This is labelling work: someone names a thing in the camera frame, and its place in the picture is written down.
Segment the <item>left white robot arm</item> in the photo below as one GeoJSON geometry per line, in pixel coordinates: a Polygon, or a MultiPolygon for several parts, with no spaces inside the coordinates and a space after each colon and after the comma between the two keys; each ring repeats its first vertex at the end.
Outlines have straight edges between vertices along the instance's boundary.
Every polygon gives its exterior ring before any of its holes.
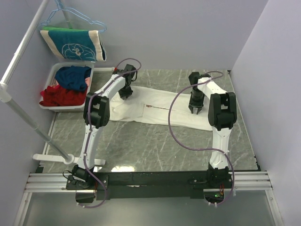
{"type": "Polygon", "coordinates": [[[129,98],[133,91],[131,83],[137,77],[138,69],[127,64],[124,69],[115,69],[110,79],[96,92],[86,96],[83,118],[85,120],[85,137],[79,160],[72,169],[77,183],[83,189],[93,186],[91,175],[95,166],[95,154],[100,135],[110,119],[110,101],[119,94],[121,99],[129,98]]]}

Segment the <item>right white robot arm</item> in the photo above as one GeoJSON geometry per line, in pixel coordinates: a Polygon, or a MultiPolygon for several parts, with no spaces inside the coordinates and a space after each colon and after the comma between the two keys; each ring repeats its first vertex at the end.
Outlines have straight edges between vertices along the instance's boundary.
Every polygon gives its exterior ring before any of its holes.
{"type": "Polygon", "coordinates": [[[213,169],[228,167],[226,153],[229,151],[231,130],[237,121],[237,103],[234,92],[227,92],[219,87],[208,74],[192,72],[189,75],[190,92],[188,108],[191,113],[199,113],[204,107],[204,99],[209,99],[208,122],[213,130],[213,149],[209,166],[213,169]]]}

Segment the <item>white floral t shirt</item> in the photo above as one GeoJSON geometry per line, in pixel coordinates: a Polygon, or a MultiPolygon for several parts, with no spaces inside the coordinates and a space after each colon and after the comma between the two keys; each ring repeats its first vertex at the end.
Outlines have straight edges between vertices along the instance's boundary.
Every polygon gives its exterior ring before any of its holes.
{"type": "MultiPolygon", "coordinates": [[[[147,124],[167,125],[168,112],[176,93],[133,86],[132,95],[123,100],[116,94],[110,100],[111,121],[135,121],[147,124]]],[[[172,126],[212,131],[208,122],[208,98],[198,114],[192,114],[188,108],[189,94],[180,94],[171,112],[172,126]]]]}

